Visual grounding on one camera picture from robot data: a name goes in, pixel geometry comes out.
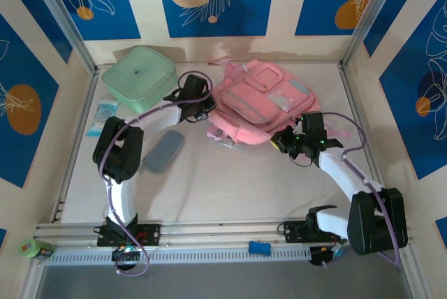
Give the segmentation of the pink student backpack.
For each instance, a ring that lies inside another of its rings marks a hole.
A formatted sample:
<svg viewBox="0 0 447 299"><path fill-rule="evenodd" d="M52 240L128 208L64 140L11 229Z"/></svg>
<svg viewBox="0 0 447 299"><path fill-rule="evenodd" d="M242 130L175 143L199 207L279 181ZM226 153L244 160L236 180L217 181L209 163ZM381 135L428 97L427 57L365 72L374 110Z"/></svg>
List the pink student backpack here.
<svg viewBox="0 0 447 299"><path fill-rule="evenodd" d="M218 143L259 145L303 113L320 110L311 88L277 64L257 59L215 64L223 65L224 72L212 91L216 107L208 117L207 137Z"/></svg>

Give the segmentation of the grey pencil case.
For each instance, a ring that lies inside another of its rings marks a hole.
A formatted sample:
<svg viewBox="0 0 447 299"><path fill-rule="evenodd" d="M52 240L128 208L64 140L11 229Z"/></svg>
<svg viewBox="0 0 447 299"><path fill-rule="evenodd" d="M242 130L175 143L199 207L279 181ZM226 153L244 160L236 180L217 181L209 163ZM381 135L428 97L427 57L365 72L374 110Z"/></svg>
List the grey pencil case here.
<svg viewBox="0 0 447 299"><path fill-rule="evenodd" d="M143 166L152 173L163 173L173 162L184 143L184 136L173 130L166 131L143 159Z"/></svg>

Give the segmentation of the blue white tissue pack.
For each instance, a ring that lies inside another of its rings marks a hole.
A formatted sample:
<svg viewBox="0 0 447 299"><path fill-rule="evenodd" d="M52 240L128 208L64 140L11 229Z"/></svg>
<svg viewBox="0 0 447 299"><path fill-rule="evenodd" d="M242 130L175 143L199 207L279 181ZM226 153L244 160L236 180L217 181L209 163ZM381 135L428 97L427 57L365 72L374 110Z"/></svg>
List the blue white tissue pack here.
<svg viewBox="0 0 447 299"><path fill-rule="evenodd" d="M99 101L93 120L87 129L86 136L100 136L107 119L115 116L118 105L119 102L116 100L106 99Z"/></svg>

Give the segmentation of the mint green storage case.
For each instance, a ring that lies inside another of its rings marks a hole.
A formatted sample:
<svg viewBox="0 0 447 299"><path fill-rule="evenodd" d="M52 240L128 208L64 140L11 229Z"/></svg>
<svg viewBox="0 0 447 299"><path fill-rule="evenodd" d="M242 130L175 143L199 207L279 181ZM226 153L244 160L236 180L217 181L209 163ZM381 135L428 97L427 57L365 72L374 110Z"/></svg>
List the mint green storage case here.
<svg viewBox="0 0 447 299"><path fill-rule="evenodd" d="M143 113L177 84L174 63L155 50L137 46L102 75L109 92L129 110Z"/></svg>

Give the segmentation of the blue bone-shaped object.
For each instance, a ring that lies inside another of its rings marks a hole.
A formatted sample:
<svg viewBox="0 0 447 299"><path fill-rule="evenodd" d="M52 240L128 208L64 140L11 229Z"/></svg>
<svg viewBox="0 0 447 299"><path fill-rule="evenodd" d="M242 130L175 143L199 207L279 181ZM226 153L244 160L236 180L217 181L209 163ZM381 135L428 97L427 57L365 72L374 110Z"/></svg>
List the blue bone-shaped object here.
<svg viewBox="0 0 447 299"><path fill-rule="evenodd" d="M270 243L250 241L248 252L261 256L270 256L272 254L272 246Z"/></svg>

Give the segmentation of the black base connector module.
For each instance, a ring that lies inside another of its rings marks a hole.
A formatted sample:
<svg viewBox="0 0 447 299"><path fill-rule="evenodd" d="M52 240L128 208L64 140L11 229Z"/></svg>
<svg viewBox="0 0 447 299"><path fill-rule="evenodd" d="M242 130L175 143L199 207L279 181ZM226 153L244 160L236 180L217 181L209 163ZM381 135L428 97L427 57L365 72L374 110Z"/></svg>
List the black base connector module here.
<svg viewBox="0 0 447 299"><path fill-rule="evenodd" d="M112 262L118 272L128 272L137 266L140 261L140 252L132 245L116 248L112 252Z"/></svg>
<svg viewBox="0 0 447 299"><path fill-rule="evenodd" d="M346 245L336 243L333 246L311 247L310 263L317 267L327 268L332 265L339 257L344 254Z"/></svg>

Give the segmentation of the green tape roll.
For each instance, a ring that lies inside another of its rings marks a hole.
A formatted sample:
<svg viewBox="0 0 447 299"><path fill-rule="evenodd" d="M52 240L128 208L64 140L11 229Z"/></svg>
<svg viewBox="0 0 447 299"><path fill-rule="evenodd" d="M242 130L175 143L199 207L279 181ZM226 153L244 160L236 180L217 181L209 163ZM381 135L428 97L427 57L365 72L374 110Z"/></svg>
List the green tape roll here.
<svg viewBox="0 0 447 299"><path fill-rule="evenodd" d="M44 249L44 247L42 246L42 244L39 241L37 241L33 238L29 238L29 239L23 240L20 243L20 245L18 247L18 253L22 257L36 258L41 255L41 251L43 249Z"/></svg>

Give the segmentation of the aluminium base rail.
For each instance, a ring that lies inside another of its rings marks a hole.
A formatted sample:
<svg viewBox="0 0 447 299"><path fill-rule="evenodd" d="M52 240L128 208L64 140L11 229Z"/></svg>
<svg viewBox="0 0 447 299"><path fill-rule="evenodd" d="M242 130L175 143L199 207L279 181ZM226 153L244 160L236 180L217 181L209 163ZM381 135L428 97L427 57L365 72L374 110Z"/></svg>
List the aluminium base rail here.
<svg viewBox="0 0 447 299"><path fill-rule="evenodd" d="M267 242L272 245L286 244L282 233L283 225L278 221L268 222L225 222L225 223L159 223L159 246L162 247L198 247L208 245L240 246L250 241ZM63 240L73 244L96 242L95 226L103 224L39 224L34 237L38 240L61 244Z"/></svg>

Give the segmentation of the aluminium frame post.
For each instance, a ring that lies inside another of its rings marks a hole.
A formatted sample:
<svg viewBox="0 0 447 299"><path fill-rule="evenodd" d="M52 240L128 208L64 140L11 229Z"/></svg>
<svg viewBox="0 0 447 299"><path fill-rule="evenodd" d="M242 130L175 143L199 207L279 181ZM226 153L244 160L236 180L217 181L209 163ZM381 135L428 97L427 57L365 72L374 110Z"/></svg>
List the aluminium frame post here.
<svg viewBox="0 0 447 299"><path fill-rule="evenodd" d="M364 10L358 26L355 28L352 38L348 44L346 52L340 61L340 67L342 70L346 70L347 66L352 61L357 49L360 47L364 41L366 35L371 29L373 23L377 19L381 9L383 8L386 0L369 0L366 9Z"/></svg>
<svg viewBox="0 0 447 299"><path fill-rule="evenodd" d="M76 27L72 17L69 15L62 0L44 0L53 18L63 31L64 35L78 54L84 67L92 74L95 74L97 66L91 57L84 40Z"/></svg>

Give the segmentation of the blue wall panel orange oval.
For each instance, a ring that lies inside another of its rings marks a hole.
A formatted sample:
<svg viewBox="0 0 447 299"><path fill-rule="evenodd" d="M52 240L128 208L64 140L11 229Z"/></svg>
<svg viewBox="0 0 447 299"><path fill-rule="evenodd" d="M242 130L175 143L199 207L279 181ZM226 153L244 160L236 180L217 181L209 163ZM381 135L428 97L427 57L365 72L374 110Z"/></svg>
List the blue wall panel orange oval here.
<svg viewBox="0 0 447 299"><path fill-rule="evenodd" d="M59 85L0 15L0 178L25 186Z"/></svg>

